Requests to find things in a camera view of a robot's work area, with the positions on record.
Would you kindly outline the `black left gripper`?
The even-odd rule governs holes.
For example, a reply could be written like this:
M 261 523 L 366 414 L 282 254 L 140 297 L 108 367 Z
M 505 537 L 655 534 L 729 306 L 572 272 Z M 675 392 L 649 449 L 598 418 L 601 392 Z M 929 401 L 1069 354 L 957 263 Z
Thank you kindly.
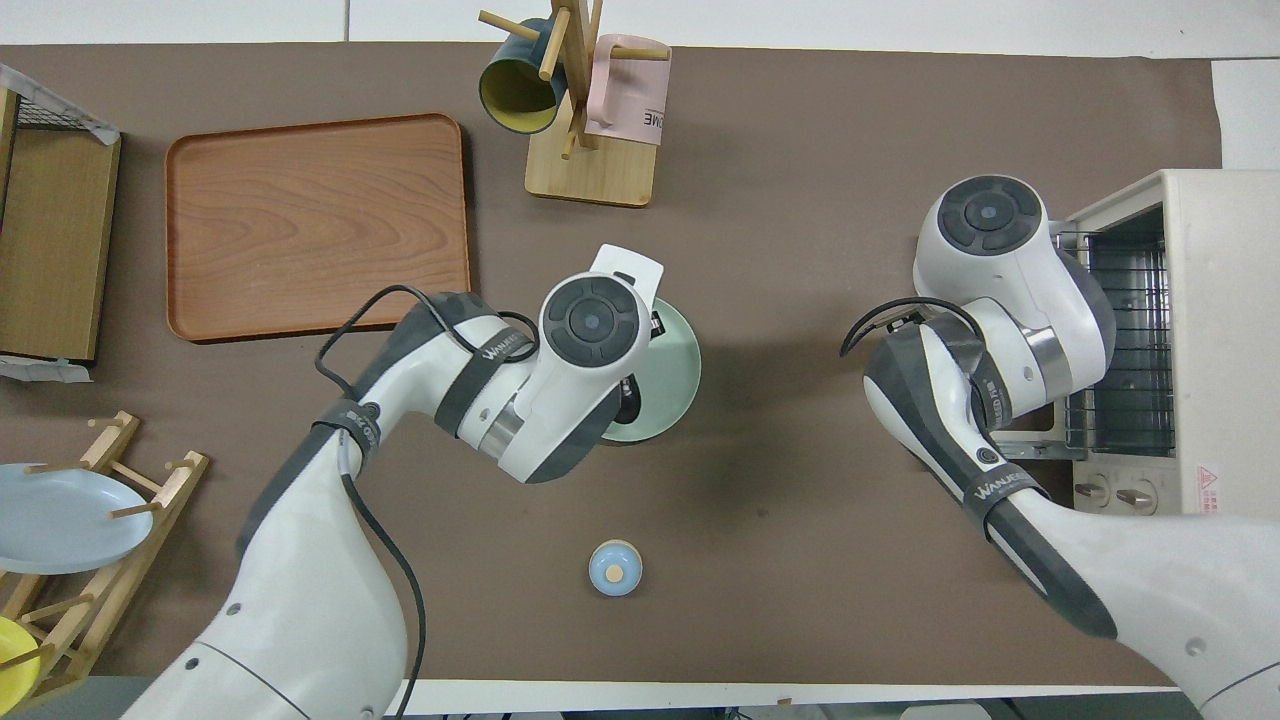
M 650 338 L 657 340 L 667 332 L 666 324 L 657 310 L 650 313 Z M 643 397 L 636 378 L 623 378 L 620 382 L 620 406 L 613 423 L 635 423 L 643 410 Z

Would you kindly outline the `sage green plate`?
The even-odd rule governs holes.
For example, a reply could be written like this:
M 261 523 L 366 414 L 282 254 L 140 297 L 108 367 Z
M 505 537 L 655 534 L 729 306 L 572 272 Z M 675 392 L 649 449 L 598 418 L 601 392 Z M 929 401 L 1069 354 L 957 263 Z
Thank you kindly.
M 612 423 L 604 441 L 634 443 L 669 430 L 691 407 L 701 379 L 701 348 L 689 320 L 663 299 L 654 311 L 664 332 L 649 343 L 644 363 L 635 373 L 640 391 L 637 419 Z

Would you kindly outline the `glass oven door with handle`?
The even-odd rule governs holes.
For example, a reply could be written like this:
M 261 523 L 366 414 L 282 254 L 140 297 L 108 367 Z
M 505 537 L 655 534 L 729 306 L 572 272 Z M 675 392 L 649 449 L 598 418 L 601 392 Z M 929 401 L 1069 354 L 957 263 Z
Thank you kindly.
M 1014 461 L 1084 461 L 1088 451 L 1068 443 L 1068 414 L 1057 401 L 992 430 L 991 437 L 1005 457 Z

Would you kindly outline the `white toaster oven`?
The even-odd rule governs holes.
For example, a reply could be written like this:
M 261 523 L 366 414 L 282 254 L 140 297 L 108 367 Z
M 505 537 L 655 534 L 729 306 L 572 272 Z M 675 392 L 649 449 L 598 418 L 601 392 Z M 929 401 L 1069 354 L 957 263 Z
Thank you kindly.
M 1160 170 L 1076 213 L 1061 243 L 1079 259 L 1083 234 L 1148 232 L 1169 274 L 1176 448 L 1087 450 L 1073 480 L 1103 474 L 1111 498 L 1082 511 L 1143 516 L 1115 491 L 1146 478 L 1155 515 L 1280 521 L 1280 170 Z

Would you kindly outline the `wooden mug tree stand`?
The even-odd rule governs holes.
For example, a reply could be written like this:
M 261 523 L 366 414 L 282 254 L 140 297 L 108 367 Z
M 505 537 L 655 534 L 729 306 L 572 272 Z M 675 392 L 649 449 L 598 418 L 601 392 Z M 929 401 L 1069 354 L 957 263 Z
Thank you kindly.
M 603 0 L 550 0 L 548 18 L 554 27 L 538 74 L 549 81 L 561 61 L 568 88 L 554 122 L 539 133 L 526 135 L 525 188 L 545 199 L 645 208 L 652 201 L 658 146 L 585 132 L 602 6 Z M 492 12 L 481 10 L 477 18 L 506 32 L 506 38 L 538 37 L 521 22 Z

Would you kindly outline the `pink mug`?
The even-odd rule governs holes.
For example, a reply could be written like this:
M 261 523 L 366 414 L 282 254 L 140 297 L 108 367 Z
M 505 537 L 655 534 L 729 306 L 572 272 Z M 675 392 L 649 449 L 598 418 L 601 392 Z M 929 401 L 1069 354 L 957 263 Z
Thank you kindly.
M 666 120 L 671 47 L 634 35 L 595 42 L 585 106 L 588 135 L 658 146 Z

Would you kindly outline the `brown table mat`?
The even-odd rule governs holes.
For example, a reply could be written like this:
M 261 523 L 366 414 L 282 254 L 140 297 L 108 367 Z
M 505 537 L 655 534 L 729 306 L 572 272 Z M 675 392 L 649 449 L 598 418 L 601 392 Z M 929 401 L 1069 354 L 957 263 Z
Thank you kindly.
M 602 243 L 666 268 L 701 345 L 671 430 L 600 446 L 521 486 L 407 416 L 360 478 L 428 610 L 426 678 L 913 685 L 1161 685 L 1128 648 L 1038 598 L 863 396 L 872 341 L 838 345 L 913 290 L 929 205 L 1006 173 L 1066 217 L 1162 168 L 1216 167 L 1206 61 L 680 47 L 652 204 L 536 199 L 527 140 L 476 83 L 486 44 L 0 46 L 123 131 L 97 364 L 88 384 L 0 380 L 0 462 L 74 457 L 127 410 L 129 460 L 211 465 L 99 661 L 160 673 L 212 619 L 236 538 L 337 397 L 320 337 L 192 345 L 166 324 L 165 156 L 223 129 L 438 111 L 465 132 L 474 282 L 535 315 Z M 609 539 L 639 587 L 588 579 Z

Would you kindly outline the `dark blue mug yellow inside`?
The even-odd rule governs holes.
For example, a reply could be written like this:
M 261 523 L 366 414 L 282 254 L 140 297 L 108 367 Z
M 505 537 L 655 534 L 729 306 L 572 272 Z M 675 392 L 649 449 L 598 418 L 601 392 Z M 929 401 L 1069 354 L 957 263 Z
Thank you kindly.
M 554 20 L 529 18 L 521 26 L 538 32 L 538 37 L 509 35 L 481 73 L 477 90 L 485 111 L 499 126 L 535 135 L 554 122 L 568 85 L 561 61 L 549 81 L 538 74 Z

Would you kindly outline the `brown wooden tray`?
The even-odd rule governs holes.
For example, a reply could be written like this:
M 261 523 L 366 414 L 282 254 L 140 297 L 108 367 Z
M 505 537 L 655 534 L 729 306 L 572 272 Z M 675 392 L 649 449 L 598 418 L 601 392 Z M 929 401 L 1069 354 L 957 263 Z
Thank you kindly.
M 334 331 L 376 291 L 470 291 L 463 135 L 440 113 L 187 135 L 165 158 L 166 322 Z

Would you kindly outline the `wooden plate rack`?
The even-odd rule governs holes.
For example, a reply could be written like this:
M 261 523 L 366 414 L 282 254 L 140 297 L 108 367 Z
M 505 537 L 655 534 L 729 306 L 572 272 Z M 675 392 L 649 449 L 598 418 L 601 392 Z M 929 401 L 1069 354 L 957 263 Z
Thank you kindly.
M 140 425 L 137 416 L 123 410 L 93 418 L 90 427 L 99 437 L 79 459 L 28 462 L 28 473 L 84 469 L 119 480 L 137 491 L 145 503 L 109 516 L 147 511 L 154 515 L 154 528 L 125 557 L 93 570 L 59 575 L 0 570 L 0 616 L 20 624 L 40 643 L 41 660 L 32 691 L 8 714 L 32 708 L 84 683 L 209 469 L 209 457 L 196 451 L 168 462 L 161 480 L 129 468 L 124 455 Z

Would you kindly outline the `light blue plate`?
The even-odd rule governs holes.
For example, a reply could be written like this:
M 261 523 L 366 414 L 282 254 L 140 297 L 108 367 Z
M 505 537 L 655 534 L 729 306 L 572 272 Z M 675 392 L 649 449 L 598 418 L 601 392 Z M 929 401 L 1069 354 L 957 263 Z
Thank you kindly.
M 146 541 L 154 515 L 110 518 L 145 503 L 131 487 L 84 469 L 28 473 L 0 465 L 0 570 L 59 575 L 125 557 Z

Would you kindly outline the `white plastic wrap piece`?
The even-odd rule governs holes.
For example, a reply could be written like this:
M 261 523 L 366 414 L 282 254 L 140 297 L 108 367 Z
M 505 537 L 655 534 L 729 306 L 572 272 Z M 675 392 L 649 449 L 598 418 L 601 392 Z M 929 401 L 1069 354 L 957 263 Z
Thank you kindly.
M 19 357 L 0 354 L 0 377 L 19 382 L 90 383 L 87 366 L 67 359 Z

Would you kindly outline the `wooden shelf unit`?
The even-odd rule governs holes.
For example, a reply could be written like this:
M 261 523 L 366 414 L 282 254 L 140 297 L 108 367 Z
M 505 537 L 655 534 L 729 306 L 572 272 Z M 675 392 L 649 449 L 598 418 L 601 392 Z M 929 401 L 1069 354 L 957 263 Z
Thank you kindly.
M 122 147 L 0 85 L 0 356 L 96 359 Z

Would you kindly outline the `yellow plate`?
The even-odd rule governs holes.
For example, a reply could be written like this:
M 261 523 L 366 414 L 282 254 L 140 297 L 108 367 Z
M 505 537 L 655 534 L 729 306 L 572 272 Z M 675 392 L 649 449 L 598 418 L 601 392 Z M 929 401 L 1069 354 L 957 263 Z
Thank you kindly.
M 0 616 L 0 715 L 8 714 L 32 691 L 40 673 L 40 643 L 17 621 Z

